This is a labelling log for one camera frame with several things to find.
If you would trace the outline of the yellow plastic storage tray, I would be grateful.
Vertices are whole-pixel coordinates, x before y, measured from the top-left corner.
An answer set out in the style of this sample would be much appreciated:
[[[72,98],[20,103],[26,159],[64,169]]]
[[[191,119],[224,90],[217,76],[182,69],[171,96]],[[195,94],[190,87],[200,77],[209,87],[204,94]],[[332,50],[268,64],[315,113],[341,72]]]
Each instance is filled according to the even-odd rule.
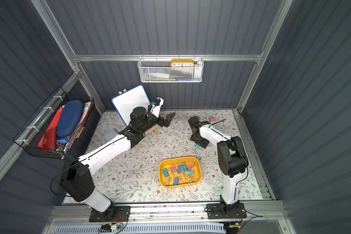
[[[159,181],[165,188],[194,185],[201,179],[201,166],[195,157],[173,158],[159,164]]]

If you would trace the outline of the yellow binder clip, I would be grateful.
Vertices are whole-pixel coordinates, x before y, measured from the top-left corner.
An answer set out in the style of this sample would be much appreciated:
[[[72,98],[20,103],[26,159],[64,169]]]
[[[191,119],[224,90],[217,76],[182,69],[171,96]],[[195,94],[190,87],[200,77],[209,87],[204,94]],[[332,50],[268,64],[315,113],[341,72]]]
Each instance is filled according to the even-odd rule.
[[[195,175],[187,174],[185,177],[185,181],[187,184],[198,183],[199,179]]]
[[[164,180],[164,185],[165,186],[173,186],[174,182],[173,182],[173,178],[172,177],[166,177]]]
[[[181,173],[181,178],[182,178],[183,183],[187,182],[187,178],[186,178],[186,175],[184,173]]]

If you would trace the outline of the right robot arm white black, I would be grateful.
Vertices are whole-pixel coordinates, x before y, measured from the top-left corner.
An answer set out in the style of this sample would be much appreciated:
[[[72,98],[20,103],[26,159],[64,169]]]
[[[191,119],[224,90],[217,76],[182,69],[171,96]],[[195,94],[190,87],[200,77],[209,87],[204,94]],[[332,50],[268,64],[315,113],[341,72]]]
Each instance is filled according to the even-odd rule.
[[[200,121],[198,117],[189,118],[192,130],[190,140],[202,148],[212,144],[217,150],[218,165],[224,174],[223,192],[220,195],[222,209],[235,209],[240,204],[239,184],[244,180],[249,160],[241,137],[229,136],[217,130],[210,122]]]

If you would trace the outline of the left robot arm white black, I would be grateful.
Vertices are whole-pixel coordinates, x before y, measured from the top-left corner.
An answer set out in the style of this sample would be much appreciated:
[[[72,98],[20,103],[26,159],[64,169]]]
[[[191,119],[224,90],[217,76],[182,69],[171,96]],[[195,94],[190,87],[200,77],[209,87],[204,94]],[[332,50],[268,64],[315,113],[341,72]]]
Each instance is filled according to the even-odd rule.
[[[129,124],[112,140],[65,165],[60,174],[60,186],[75,201],[83,202],[97,212],[106,212],[112,207],[112,201],[96,188],[93,175],[116,156],[134,148],[153,126],[169,127],[174,117],[174,112],[161,116],[157,107],[134,108]]]

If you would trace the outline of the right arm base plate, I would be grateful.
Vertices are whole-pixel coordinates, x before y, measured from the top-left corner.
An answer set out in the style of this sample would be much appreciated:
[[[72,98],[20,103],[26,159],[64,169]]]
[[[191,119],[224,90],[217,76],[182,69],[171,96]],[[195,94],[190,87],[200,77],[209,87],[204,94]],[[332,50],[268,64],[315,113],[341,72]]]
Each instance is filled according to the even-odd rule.
[[[204,211],[207,213],[208,219],[244,219],[247,217],[247,213],[243,208],[243,203],[232,205],[209,203],[204,208]]]

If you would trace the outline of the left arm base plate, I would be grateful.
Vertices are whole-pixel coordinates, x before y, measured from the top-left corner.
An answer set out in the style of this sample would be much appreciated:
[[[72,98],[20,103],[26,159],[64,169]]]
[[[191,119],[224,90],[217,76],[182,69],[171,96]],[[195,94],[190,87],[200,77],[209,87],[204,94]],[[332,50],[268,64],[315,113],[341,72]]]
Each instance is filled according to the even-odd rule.
[[[130,206],[111,205],[105,212],[99,212],[92,209],[89,222],[126,222],[131,211]]]

